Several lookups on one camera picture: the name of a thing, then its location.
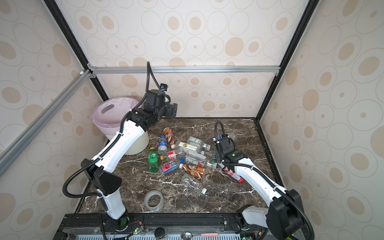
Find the clear bottle blue label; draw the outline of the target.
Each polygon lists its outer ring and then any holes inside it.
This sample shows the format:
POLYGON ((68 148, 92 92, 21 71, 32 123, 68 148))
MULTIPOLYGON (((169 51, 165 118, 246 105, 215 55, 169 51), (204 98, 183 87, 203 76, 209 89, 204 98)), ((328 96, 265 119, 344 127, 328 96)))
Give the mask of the clear bottle blue label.
POLYGON ((234 132, 227 133, 228 137, 231 138, 232 140, 236 141, 237 140, 237 134, 234 132))

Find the frosted bottle kiwi label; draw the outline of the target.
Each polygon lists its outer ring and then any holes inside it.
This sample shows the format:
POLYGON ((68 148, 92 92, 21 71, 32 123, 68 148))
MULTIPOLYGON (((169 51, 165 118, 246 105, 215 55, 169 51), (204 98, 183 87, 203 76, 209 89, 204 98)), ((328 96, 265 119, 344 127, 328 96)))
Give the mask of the frosted bottle kiwi label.
POLYGON ((181 141, 176 142, 176 148, 180 148, 185 152, 192 151, 192 152, 199 153, 199 154, 202 152, 202 150, 199 146, 191 145, 191 144, 181 142, 181 141))

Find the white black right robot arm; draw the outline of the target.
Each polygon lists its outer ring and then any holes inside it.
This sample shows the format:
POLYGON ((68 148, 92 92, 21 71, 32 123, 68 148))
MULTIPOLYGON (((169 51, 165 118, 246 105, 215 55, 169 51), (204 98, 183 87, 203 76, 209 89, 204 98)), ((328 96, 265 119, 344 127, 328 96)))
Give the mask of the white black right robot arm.
POLYGON ((216 162, 243 178, 265 201, 266 208, 245 207, 240 219, 246 225, 267 228, 278 240, 295 240, 302 231, 304 239, 315 239, 314 228, 306 216, 300 194, 274 182, 264 174, 243 151, 236 147, 221 121, 214 127, 216 162))

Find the clear bottle green label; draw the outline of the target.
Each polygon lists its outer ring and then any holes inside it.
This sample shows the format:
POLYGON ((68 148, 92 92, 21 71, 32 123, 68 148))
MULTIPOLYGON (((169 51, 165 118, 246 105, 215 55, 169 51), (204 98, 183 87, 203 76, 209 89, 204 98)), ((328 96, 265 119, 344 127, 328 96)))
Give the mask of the clear bottle green label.
POLYGON ((201 150, 203 151, 209 151, 211 146, 204 143, 203 140, 199 139, 199 138, 196 138, 196 137, 193 137, 193 136, 190 136, 187 140, 187 143, 190 144, 190 145, 194 145, 194 146, 197 146, 199 147, 201 150))

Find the clear bottle red cap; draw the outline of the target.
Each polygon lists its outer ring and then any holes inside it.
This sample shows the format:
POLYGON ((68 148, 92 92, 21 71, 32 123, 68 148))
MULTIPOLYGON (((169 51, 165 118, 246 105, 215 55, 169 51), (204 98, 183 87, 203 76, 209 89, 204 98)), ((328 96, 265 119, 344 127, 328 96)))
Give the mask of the clear bottle red cap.
POLYGON ((239 183, 243 182, 244 179, 240 175, 238 175, 237 173, 233 172, 228 167, 225 167, 223 164, 219 164, 219 166, 222 168, 222 171, 225 174, 229 175, 230 177, 232 177, 233 179, 235 179, 239 183))

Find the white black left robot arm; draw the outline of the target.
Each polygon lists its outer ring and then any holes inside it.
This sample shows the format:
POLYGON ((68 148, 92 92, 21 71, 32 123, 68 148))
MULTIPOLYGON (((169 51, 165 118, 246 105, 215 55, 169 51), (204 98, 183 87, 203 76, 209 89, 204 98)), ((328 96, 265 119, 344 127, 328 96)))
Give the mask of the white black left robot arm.
POLYGON ((171 102, 166 93, 168 86, 156 84, 155 90, 149 89, 150 80, 155 76, 151 64, 147 63, 146 93, 141 101, 122 118, 120 128, 113 139, 91 160, 84 159, 81 169, 72 174, 63 185, 63 194, 68 198, 96 196, 101 199, 109 222, 117 231, 128 227, 129 218, 123 204, 120 186, 122 179, 113 174, 126 151, 147 130, 161 118, 174 118, 177 115, 177 104, 171 102), (96 188, 96 192, 72 194, 68 190, 71 181, 85 173, 88 180, 96 188))

